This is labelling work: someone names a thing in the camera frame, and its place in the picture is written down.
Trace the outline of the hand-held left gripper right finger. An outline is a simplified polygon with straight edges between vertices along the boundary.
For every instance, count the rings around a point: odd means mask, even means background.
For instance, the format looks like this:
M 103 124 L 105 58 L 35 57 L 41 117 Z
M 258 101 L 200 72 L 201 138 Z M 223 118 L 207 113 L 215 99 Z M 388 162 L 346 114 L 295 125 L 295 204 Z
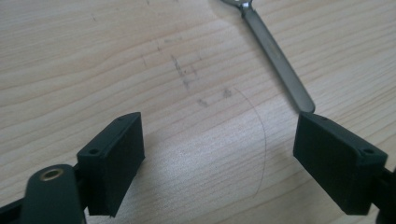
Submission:
M 388 155 L 334 121 L 299 115 L 293 156 L 348 215 L 366 215 Z

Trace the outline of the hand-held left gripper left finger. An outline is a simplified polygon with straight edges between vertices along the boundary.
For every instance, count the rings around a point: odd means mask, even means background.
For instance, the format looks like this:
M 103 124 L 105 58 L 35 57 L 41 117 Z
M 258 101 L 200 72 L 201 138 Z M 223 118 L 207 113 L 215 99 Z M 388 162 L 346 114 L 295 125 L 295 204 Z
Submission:
M 141 113 L 114 119 L 78 154 L 91 216 L 114 217 L 145 159 Z

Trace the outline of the grey metal utensil handle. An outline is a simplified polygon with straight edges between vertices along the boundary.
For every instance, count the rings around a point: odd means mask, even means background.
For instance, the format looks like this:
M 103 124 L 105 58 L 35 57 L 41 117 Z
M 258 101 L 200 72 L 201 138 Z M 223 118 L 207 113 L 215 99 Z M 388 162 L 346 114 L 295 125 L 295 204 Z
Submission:
M 277 44 L 269 29 L 262 21 L 262 18 L 253 8 L 253 0 L 221 1 L 227 5 L 236 7 L 240 11 L 243 20 L 256 37 L 263 52 L 274 67 L 296 109 L 299 112 L 313 113 L 316 109 L 314 101 L 295 73 L 281 47 Z

